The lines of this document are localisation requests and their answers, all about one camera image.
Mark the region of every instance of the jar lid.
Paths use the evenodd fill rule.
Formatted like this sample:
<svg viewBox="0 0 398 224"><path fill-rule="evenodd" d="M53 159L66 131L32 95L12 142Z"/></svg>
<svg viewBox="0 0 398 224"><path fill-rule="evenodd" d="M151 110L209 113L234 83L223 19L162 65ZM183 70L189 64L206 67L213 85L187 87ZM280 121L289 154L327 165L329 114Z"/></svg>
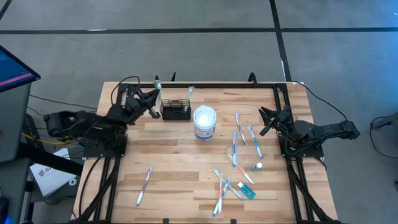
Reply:
<svg viewBox="0 0 398 224"><path fill-rule="evenodd" d="M210 106L201 105L193 114L194 122L201 128L212 127L216 123L216 111Z"/></svg>

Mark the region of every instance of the white container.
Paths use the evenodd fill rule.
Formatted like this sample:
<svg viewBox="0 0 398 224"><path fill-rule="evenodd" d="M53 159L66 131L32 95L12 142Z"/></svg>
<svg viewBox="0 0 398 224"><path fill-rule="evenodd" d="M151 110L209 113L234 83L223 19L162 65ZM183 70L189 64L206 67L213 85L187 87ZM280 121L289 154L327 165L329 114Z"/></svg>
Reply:
<svg viewBox="0 0 398 224"><path fill-rule="evenodd" d="M193 113L195 136L199 140L209 141L213 137L216 123L216 111L209 106L201 105Z"/></svg>

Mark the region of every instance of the small bottle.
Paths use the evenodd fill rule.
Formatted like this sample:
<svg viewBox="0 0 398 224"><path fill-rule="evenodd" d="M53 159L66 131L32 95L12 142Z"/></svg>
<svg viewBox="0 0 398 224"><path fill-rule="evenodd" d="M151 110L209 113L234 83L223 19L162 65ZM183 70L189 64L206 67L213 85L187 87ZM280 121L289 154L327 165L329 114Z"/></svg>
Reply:
<svg viewBox="0 0 398 224"><path fill-rule="evenodd" d="M252 189L250 189L247 185L243 184L242 182L238 183L238 187L241 191L246 195L248 199L253 199L256 196L256 193Z"/></svg>
<svg viewBox="0 0 398 224"><path fill-rule="evenodd" d="M261 167L262 167L262 163L259 162L259 163L257 163L256 165L254 165L254 166L251 168L251 170L252 170L252 171L256 171L256 170L261 169Z"/></svg>

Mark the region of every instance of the wooden tabletop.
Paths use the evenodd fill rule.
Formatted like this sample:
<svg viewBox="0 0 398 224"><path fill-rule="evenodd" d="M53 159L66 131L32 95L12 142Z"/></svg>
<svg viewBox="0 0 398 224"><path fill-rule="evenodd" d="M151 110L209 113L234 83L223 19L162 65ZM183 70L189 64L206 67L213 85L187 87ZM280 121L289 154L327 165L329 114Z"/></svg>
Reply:
<svg viewBox="0 0 398 224"><path fill-rule="evenodd" d="M98 105L98 114L105 115L111 106L110 94L116 82L106 82ZM287 84L294 119L312 121L307 94L300 85ZM163 88L162 99L181 99L187 95L185 88ZM199 141L193 132L192 121L163 121L152 119L148 114L130 126L126 155L121 159L118 186L113 207L113 223L295 223L292 196L284 158L280 155L275 131L264 137L258 133L264 127L258 109L261 106L275 110L274 94L268 88L196 88L191 97L192 112L200 105L208 105L217 113L215 134L211 141ZM255 182L251 185L244 176L233 169L226 153L232 152L233 133L238 131L235 112L240 113L247 146L238 136L238 162ZM257 151L250 136L252 125L264 159L261 171L250 168L259 162ZM90 175L83 196L83 210L98 192L103 160L97 163ZM95 158L85 162L81 179L86 179ZM136 201L149 166L153 166L146 192L139 207ZM315 159L304 159L308 188L319 206L332 218L337 218L325 168ZM223 219L212 218L218 200L219 179L214 173L219 169L230 177L233 187L241 192L238 182L252 188L254 200L240 201L227 190L223 200ZM80 182L74 212L78 214ZM300 206L303 218L305 208L301 193ZM101 217L104 218L108 193L103 200Z"/></svg>

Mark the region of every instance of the computer monitor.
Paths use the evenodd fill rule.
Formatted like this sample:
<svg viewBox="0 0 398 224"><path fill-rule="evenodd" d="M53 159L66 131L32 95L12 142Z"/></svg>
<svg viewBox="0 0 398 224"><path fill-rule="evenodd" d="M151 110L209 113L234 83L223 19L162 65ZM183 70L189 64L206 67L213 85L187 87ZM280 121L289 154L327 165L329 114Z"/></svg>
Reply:
<svg viewBox="0 0 398 224"><path fill-rule="evenodd" d="M0 93L39 79L39 74L0 45Z"/></svg>

